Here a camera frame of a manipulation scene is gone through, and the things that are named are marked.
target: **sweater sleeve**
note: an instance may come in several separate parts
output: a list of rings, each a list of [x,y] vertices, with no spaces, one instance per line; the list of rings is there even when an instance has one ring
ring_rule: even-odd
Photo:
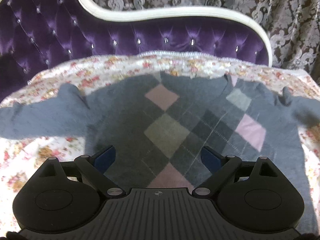
[[[312,127],[320,122],[320,102],[316,99],[294,97],[287,87],[283,88],[282,95],[267,89],[260,83],[257,90],[265,100],[273,104],[283,116],[299,126]]]
[[[84,136],[89,108],[77,87],[63,84],[56,98],[0,108],[0,137]]]

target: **damask curtain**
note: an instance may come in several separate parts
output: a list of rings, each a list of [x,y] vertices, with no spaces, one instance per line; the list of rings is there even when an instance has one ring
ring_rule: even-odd
[[[111,10],[206,5],[240,11],[267,32],[273,66],[305,69],[320,84],[320,0],[94,0]]]

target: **purple tufted sofa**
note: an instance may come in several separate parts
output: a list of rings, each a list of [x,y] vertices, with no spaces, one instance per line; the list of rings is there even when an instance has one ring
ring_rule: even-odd
[[[112,22],[79,0],[1,0],[0,101],[42,70],[82,57],[150,50],[199,51],[268,65],[265,42],[250,27],[218,17]]]

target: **pink diamond pattern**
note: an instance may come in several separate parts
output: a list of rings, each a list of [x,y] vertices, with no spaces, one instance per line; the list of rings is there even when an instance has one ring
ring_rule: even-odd
[[[164,111],[179,98],[177,94],[167,90],[167,88],[161,84],[151,89],[145,96]]]
[[[231,76],[231,82],[232,82],[233,87],[236,86],[237,81],[238,81],[238,77],[236,77],[236,76]]]
[[[191,193],[194,187],[182,174],[177,171],[171,163],[154,178],[148,188],[176,188],[176,187],[187,187]]]
[[[263,128],[261,124],[253,120],[247,114],[244,114],[244,117],[236,128],[236,132],[247,140],[253,148],[259,152],[261,151],[266,137],[266,129]]]

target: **floral blanket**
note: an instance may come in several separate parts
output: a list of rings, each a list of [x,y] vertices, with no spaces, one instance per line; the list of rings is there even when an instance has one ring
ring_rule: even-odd
[[[29,85],[7,97],[0,107],[13,102],[30,104],[57,95],[60,85],[69,82],[85,95],[126,77],[160,71],[189,77],[221,77],[225,73],[246,81],[265,84],[280,93],[284,86],[295,96],[320,100],[320,87],[303,70],[289,71],[258,66],[234,59],[221,59],[200,53],[149,52],[138,56],[99,56],[65,62],[36,75]],[[320,125],[299,128],[305,152],[306,174],[320,224]],[[24,140],[0,138],[0,236],[20,228],[12,213],[12,202],[24,183],[50,156],[72,161],[84,152],[84,138],[40,137]]]

